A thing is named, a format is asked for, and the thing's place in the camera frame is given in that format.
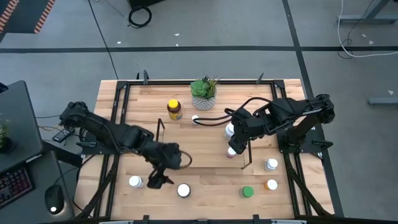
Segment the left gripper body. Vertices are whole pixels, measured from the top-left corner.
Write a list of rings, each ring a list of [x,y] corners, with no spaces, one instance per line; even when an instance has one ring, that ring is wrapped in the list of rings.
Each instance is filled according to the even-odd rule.
[[[148,142],[143,148],[143,156],[154,167],[163,165],[178,170],[182,162],[182,153],[177,143]]]

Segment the black aluminium table frame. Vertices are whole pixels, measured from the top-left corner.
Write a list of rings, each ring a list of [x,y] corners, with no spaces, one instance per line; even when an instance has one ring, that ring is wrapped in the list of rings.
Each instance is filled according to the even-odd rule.
[[[136,124],[156,133],[157,121],[191,121],[201,115],[192,104],[188,80],[115,81],[103,80],[95,106],[95,113],[116,122]],[[176,99],[182,107],[179,120],[170,119],[167,103]],[[245,169],[192,168],[167,170],[165,174],[174,184],[165,184],[159,190],[129,185],[129,178],[137,175],[146,179],[152,167],[134,154],[120,157],[116,181],[106,189],[93,211],[94,217],[109,216],[113,220],[145,220],[172,223],[210,222],[212,220],[249,220],[292,218],[294,209],[305,213],[300,192],[292,197],[285,170],[284,157],[279,151],[276,136],[265,136],[251,144],[252,163]],[[266,160],[279,163],[276,170],[266,171]],[[274,179],[276,190],[267,190],[264,184]],[[187,198],[177,195],[179,184],[191,188]],[[251,186],[254,195],[241,198],[241,187]]]

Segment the black keyboard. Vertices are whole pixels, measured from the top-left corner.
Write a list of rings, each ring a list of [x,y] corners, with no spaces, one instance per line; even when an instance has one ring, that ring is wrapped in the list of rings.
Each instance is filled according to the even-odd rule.
[[[0,173],[0,209],[35,189],[27,166]]]

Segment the black power adapter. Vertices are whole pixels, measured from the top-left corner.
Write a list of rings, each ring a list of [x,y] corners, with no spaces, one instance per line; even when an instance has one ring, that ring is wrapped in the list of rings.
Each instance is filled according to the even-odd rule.
[[[73,128],[64,128],[52,137],[52,140],[58,143],[63,142],[69,136],[73,135],[75,130]]]

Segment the clear acrylic tray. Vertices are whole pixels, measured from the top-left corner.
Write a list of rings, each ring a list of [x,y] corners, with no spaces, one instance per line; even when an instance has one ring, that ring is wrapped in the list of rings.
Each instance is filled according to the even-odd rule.
[[[182,155],[182,164],[188,164],[192,159],[192,168],[237,168],[245,169],[252,163],[251,149],[233,158],[226,156],[229,148],[224,136],[226,125],[200,126],[190,121],[163,121],[158,119],[156,138],[165,143],[176,142]]]

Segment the black computer mouse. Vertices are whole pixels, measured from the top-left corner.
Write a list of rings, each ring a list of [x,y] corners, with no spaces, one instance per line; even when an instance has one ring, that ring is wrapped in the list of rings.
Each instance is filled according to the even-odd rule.
[[[47,210],[52,214],[56,215],[60,213],[63,208],[64,208],[64,203],[65,199],[63,196],[63,191],[61,186],[54,184],[51,185],[46,191],[45,191],[45,205],[47,207]]]

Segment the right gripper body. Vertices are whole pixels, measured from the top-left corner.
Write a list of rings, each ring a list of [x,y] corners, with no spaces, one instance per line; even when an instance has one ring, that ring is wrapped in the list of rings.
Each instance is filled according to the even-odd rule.
[[[239,140],[262,138],[264,136],[264,120],[253,116],[250,112],[239,110],[232,115],[234,137]]]

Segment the green cap medicine bottle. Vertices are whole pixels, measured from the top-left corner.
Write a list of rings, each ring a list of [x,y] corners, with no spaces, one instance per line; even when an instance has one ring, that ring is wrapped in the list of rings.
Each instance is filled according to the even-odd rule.
[[[254,195],[254,189],[251,186],[241,187],[239,190],[239,195],[241,198],[250,198]]]

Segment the black box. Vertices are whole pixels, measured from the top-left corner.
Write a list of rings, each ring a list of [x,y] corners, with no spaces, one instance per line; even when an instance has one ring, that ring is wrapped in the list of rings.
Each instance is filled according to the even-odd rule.
[[[162,1],[164,1],[164,0],[128,0],[130,6],[132,8],[137,7],[137,6],[148,7],[148,6],[157,4],[157,3],[162,2]]]

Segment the clear jar green label white cap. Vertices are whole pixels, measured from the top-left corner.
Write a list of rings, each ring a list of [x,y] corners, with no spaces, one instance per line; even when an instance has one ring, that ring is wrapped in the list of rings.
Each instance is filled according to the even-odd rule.
[[[191,194],[191,188],[188,184],[182,183],[177,187],[177,195],[181,198],[187,198]]]

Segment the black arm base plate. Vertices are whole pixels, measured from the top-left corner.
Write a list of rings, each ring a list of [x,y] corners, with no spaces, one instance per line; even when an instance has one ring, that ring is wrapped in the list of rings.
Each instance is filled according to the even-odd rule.
[[[79,142],[77,145],[82,148],[83,154],[104,154],[104,155],[120,155],[109,133],[80,133],[78,135]]]
[[[290,144],[287,140],[285,131],[277,132],[277,140],[279,149],[282,153],[316,153],[322,152],[329,147],[332,147],[331,141],[326,141],[321,138],[318,131],[311,129],[305,134],[303,140],[300,140],[297,144]]]

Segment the grey table foot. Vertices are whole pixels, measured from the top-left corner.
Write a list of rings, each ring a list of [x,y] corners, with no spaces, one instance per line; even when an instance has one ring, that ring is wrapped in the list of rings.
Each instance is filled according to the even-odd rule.
[[[370,97],[370,105],[396,105],[398,106],[398,97]]]
[[[392,0],[377,0],[377,3],[369,4],[362,15],[343,15],[344,0],[341,0],[341,11],[337,18],[338,24],[394,24],[398,21],[398,15],[380,16],[379,13]]]

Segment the amber bottle yellow cap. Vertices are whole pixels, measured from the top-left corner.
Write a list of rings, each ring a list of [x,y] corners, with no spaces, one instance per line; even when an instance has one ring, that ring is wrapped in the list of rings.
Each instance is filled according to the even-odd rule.
[[[169,100],[167,103],[167,111],[172,120],[179,120],[182,117],[182,107],[180,102],[176,99]]]

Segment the succulent plant in patterned pot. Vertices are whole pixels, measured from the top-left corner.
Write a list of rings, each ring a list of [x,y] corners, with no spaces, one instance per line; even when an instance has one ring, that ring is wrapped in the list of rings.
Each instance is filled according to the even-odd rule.
[[[217,84],[220,81],[217,76],[210,78],[204,76],[190,83],[192,103],[200,111],[212,109],[216,103]]]

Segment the dark desk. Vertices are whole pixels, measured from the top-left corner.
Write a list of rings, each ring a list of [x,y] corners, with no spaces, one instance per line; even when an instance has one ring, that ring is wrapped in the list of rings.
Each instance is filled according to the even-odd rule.
[[[44,142],[35,119],[27,85],[18,81],[0,93],[0,121],[7,123],[8,145],[0,149],[0,173],[27,166],[35,189],[0,209],[0,224],[39,224],[72,219],[67,186],[53,146]],[[45,191],[57,184],[65,199],[63,210],[52,215],[45,205]]]

